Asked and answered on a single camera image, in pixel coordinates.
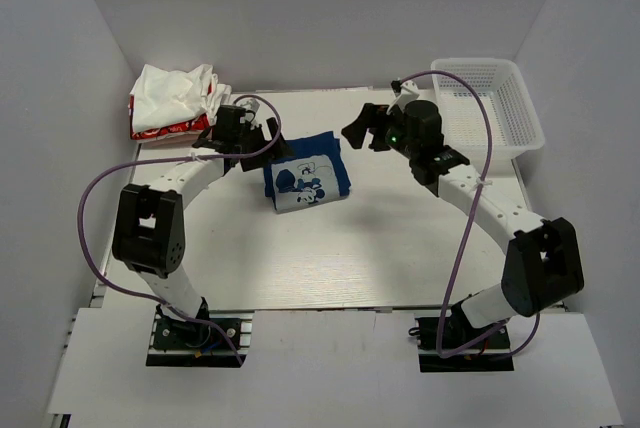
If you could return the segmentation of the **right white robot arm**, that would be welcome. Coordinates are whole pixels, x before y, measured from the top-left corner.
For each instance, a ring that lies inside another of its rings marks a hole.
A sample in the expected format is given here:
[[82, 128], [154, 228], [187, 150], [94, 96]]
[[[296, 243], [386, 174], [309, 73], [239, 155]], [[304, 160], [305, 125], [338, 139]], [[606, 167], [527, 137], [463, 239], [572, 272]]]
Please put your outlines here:
[[341, 133], [354, 149], [370, 135], [371, 150], [403, 155], [420, 185], [466, 214], [503, 251], [501, 281], [451, 309], [448, 320], [459, 344], [475, 346], [490, 325], [531, 317], [584, 288], [574, 226], [564, 218], [545, 219], [482, 183], [469, 159], [445, 143], [434, 103], [418, 100], [404, 108], [366, 103]]

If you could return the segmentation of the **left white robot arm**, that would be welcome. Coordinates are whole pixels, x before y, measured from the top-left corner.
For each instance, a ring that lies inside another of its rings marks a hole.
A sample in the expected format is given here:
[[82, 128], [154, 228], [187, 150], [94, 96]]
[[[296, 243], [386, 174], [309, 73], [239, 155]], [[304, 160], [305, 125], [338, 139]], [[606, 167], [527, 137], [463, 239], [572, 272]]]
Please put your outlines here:
[[188, 346], [205, 344], [212, 325], [204, 313], [206, 300], [183, 267], [184, 212], [235, 166], [252, 171], [293, 154], [282, 135], [280, 117], [274, 115], [266, 124], [269, 137], [253, 110], [222, 105], [185, 159], [154, 181], [129, 184], [120, 193], [113, 256], [146, 282], [163, 315], [180, 319], [176, 332]]

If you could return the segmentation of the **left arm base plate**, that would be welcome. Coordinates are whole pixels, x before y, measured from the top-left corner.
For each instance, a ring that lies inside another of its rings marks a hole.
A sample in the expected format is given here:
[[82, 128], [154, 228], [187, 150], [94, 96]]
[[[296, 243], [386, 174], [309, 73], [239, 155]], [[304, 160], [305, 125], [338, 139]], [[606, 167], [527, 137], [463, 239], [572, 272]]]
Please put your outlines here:
[[[211, 320], [230, 338], [242, 360], [249, 351], [252, 313], [210, 312]], [[240, 363], [224, 337], [213, 328], [187, 333], [178, 321], [155, 315], [146, 356], [147, 367], [239, 368]]]

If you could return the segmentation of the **white and red t shirt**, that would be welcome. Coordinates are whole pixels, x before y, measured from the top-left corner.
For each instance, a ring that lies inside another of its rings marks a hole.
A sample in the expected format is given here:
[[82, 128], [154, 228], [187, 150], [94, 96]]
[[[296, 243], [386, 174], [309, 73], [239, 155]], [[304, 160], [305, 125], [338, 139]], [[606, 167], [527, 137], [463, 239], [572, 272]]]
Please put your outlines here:
[[190, 71], [146, 64], [129, 94], [129, 134], [137, 143], [197, 135], [213, 125], [232, 87], [209, 64]]

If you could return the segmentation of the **blue t shirt with print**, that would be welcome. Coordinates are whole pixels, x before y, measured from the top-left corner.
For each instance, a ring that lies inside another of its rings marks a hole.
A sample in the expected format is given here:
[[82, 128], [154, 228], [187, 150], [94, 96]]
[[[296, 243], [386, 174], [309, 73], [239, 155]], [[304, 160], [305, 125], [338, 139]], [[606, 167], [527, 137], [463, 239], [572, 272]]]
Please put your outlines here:
[[340, 201], [351, 181], [332, 131], [288, 142], [294, 155], [263, 169], [265, 196], [276, 213], [287, 213]]

